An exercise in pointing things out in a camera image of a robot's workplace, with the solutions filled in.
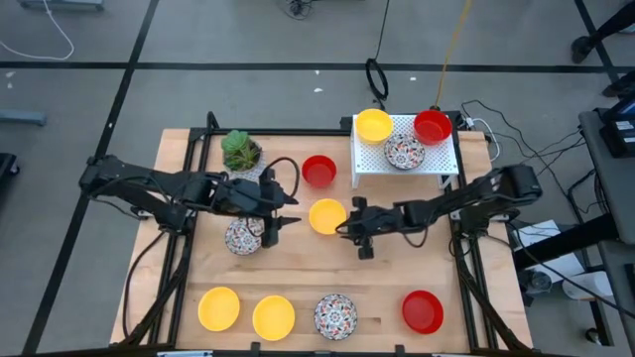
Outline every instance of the red bowl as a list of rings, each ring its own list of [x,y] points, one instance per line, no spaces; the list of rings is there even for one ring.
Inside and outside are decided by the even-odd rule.
[[[437,297],[425,291],[413,291],[402,304],[404,319],[410,328],[423,334],[436,332],[444,323],[444,307]]]
[[[436,145],[451,133],[451,121],[438,110],[426,110],[415,117],[415,137],[425,145]]]
[[[302,177],[313,187],[326,187],[333,182],[337,166],[324,155],[314,155],[302,165]]]

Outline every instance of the yellow bowl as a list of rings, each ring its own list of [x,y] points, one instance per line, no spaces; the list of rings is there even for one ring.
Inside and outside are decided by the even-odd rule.
[[[323,198],[309,210],[311,227],[321,234],[335,234],[335,228],[346,220],[346,209],[338,201]]]
[[[254,308],[252,317],[256,333],[267,341],[285,338],[296,323],[294,306],[280,296],[265,297]]]
[[[357,114],[355,131],[366,144],[381,144],[393,133],[393,120],[379,109],[366,109]]]
[[[230,288],[217,287],[205,293],[198,303],[198,321],[210,331],[222,331],[236,321],[239,311],[238,295]]]

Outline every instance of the patterned ceramic bowl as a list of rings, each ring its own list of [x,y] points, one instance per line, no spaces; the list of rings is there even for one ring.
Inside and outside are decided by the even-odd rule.
[[[322,336],[329,340],[342,340],[357,327],[357,309],[350,298],[331,294],[317,304],[314,320]]]
[[[424,145],[413,135],[395,134],[386,142],[384,154],[395,168],[410,170],[424,161],[426,151]]]
[[[260,235],[264,231],[262,221],[258,219],[240,218],[231,222],[225,232],[225,244],[229,251],[237,255],[249,255],[260,248]]]

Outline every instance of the white paper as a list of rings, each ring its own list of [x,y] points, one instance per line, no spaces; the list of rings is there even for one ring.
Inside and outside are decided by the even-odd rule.
[[[558,229],[556,222],[554,222],[553,220],[548,220],[546,222],[527,226],[519,229],[518,231],[520,232],[520,240],[526,247],[529,247],[532,244],[538,243],[542,240],[548,239],[549,237],[560,234],[560,230]],[[584,268],[582,267],[582,264],[579,263],[579,260],[574,253],[569,253],[549,262],[543,263],[546,264],[548,267],[558,271],[560,274],[564,275],[567,278],[584,273]],[[527,269],[532,269],[537,272],[543,272],[547,274],[552,278],[552,282],[554,283],[559,282],[563,279],[541,265],[535,265]]]

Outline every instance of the white pegboard shelf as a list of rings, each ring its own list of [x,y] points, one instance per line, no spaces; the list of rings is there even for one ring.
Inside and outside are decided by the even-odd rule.
[[[414,135],[414,115],[391,115],[393,120],[393,134]],[[353,188],[357,188],[359,178],[363,175],[436,175],[453,177],[458,175],[454,141],[452,136],[434,146],[425,146],[424,161],[412,170],[399,170],[388,162],[384,155],[384,144],[369,145],[362,143],[357,136],[355,121],[350,138],[351,171],[353,173]]]

